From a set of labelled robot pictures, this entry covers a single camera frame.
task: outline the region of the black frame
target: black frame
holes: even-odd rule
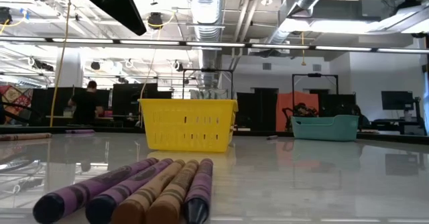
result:
[[[222,70],[222,69],[193,69],[185,68],[183,69],[183,78],[182,78],[182,99],[185,95],[185,73],[189,70],[201,71],[201,72],[229,72],[231,74],[231,100],[234,99],[234,71],[233,70]]]
[[[326,78],[332,76],[335,77],[336,94],[339,94],[338,86],[338,75],[337,74],[320,74],[320,73],[309,73],[309,74],[292,74],[292,109],[295,107],[295,76],[308,76],[310,78],[320,78],[325,76]]]

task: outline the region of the purple crayon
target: purple crayon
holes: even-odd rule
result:
[[[86,205],[86,218],[91,224],[108,224],[113,211],[136,190],[157,176],[173,162],[165,159],[96,196]]]
[[[212,160],[203,159],[184,202],[184,217],[187,224],[203,224],[207,220],[212,195],[212,175]]]
[[[92,129],[66,130],[66,133],[95,133]]]
[[[149,158],[45,194],[34,205],[38,223],[54,223],[85,206],[92,198],[158,162]]]

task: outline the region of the computer screen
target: computer screen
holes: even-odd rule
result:
[[[411,91],[382,91],[381,101],[383,110],[414,110]]]

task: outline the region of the teal plastic basket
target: teal plastic basket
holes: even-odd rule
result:
[[[294,136],[297,139],[355,141],[359,116],[292,117]]]

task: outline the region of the black shirt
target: black shirt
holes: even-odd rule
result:
[[[95,107],[101,106],[95,93],[86,91],[84,93],[76,94],[72,97],[72,101],[76,103],[76,111],[73,115],[74,123],[92,123],[95,118]]]

